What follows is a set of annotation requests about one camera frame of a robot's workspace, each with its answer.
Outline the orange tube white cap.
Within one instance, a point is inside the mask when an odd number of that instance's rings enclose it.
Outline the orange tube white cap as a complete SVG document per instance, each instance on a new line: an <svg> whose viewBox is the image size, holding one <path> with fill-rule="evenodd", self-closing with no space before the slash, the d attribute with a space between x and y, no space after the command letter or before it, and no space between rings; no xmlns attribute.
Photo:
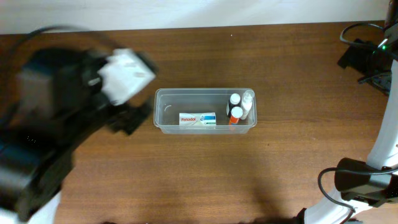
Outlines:
<svg viewBox="0 0 398 224"><path fill-rule="evenodd" d="M229 119L229 125L237 125L243 115L243 109L239 106L235 106L231 109L231 116Z"/></svg>

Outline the black bottle white cap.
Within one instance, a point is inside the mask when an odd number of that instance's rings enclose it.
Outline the black bottle white cap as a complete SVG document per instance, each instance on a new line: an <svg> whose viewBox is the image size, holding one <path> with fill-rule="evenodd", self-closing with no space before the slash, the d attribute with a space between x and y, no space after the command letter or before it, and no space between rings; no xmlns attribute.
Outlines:
<svg viewBox="0 0 398 224"><path fill-rule="evenodd" d="M227 116L230 118L231 117L231 110L235 107L235 106L240 106L241 104L241 96L238 93L233 93L229 100L228 100L228 104L226 106L226 114Z"/></svg>

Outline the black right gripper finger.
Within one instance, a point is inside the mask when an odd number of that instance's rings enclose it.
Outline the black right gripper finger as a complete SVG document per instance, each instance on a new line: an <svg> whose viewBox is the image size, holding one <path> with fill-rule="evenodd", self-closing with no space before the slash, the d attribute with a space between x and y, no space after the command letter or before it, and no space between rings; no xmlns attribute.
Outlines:
<svg viewBox="0 0 398 224"><path fill-rule="evenodd" d="M381 70L365 73L364 77L358 79L358 83L367 83L386 96L389 96L392 83L392 72L390 70Z"/></svg>
<svg viewBox="0 0 398 224"><path fill-rule="evenodd" d="M373 52L373 50L349 46L337 64L343 69L351 67L362 74L369 75L373 71Z"/></svg>

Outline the white Panadol medicine box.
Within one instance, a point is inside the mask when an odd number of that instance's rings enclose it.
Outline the white Panadol medicine box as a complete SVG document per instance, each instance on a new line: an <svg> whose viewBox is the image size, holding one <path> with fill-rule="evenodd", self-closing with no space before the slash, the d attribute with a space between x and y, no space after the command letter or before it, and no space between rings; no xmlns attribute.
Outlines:
<svg viewBox="0 0 398 224"><path fill-rule="evenodd" d="M180 113L180 126L215 126L216 113Z"/></svg>

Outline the white plastic bottle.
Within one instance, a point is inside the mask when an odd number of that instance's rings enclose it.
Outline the white plastic bottle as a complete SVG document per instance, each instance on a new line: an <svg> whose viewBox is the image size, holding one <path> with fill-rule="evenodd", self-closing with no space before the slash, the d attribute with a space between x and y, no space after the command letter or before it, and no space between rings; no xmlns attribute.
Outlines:
<svg viewBox="0 0 398 224"><path fill-rule="evenodd" d="M252 90L246 90L241 98L241 108L243 110L243 115L241 117L241 120L244 120L247 118L252 105L254 101L254 92Z"/></svg>

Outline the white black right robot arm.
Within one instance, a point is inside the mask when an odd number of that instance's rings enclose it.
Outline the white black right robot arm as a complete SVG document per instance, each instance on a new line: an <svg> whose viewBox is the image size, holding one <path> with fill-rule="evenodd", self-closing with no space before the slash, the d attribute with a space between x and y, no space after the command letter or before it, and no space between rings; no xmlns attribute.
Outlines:
<svg viewBox="0 0 398 224"><path fill-rule="evenodd" d="M397 0L390 0L382 41L374 44L348 40L345 34L365 22L343 29L340 40L349 47L339 59L341 68L351 67L367 83L388 97L380 130L365 161L343 158L335 167L323 169L317 184L323 198L303 208L288 223L356 223L354 216L397 203Z"/></svg>

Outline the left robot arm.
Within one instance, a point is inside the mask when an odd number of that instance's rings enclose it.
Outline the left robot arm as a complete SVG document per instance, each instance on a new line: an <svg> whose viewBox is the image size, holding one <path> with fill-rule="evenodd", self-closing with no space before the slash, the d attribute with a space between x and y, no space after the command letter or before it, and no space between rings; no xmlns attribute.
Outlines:
<svg viewBox="0 0 398 224"><path fill-rule="evenodd" d="M132 134L152 108L129 100L157 71L129 49L36 51L18 75L19 101L1 119L1 222L53 223L75 149L104 127Z"/></svg>

